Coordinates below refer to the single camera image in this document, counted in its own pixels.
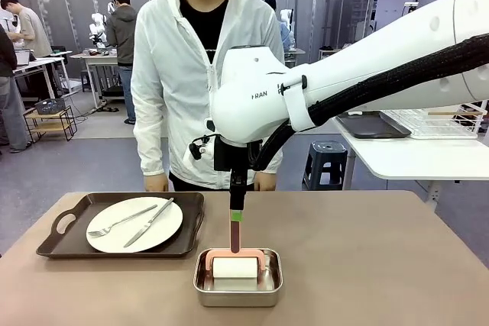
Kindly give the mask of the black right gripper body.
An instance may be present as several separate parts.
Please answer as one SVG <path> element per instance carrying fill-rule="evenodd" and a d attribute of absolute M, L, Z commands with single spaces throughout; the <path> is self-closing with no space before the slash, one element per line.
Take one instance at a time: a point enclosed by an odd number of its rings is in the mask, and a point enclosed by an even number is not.
<path fill-rule="evenodd" d="M 237 147 L 226 142 L 220 135 L 214 140 L 214 170 L 231 172 L 249 169 L 248 147 Z"/>

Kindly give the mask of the person's left hand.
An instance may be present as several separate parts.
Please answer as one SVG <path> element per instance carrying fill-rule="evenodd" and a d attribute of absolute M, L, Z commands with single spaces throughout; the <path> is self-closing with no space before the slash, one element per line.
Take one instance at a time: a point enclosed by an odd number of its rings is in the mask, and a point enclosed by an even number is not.
<path fill-rule="evenodd" d="M 274 191 L 277 186 L 277 175 L 257 172 L 254 178 L 254 190 L 259 192 Z"/>

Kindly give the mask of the person's right hand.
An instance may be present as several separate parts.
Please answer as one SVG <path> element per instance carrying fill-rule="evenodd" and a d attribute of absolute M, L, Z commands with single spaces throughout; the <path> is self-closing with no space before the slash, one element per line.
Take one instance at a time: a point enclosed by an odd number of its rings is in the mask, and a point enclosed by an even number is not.
<path fill-rule="evenodd" d="M 169 190 L 168 178 L 165 173 L 144 177 L 144 188 L 147 192 L 167 192 Z"/>

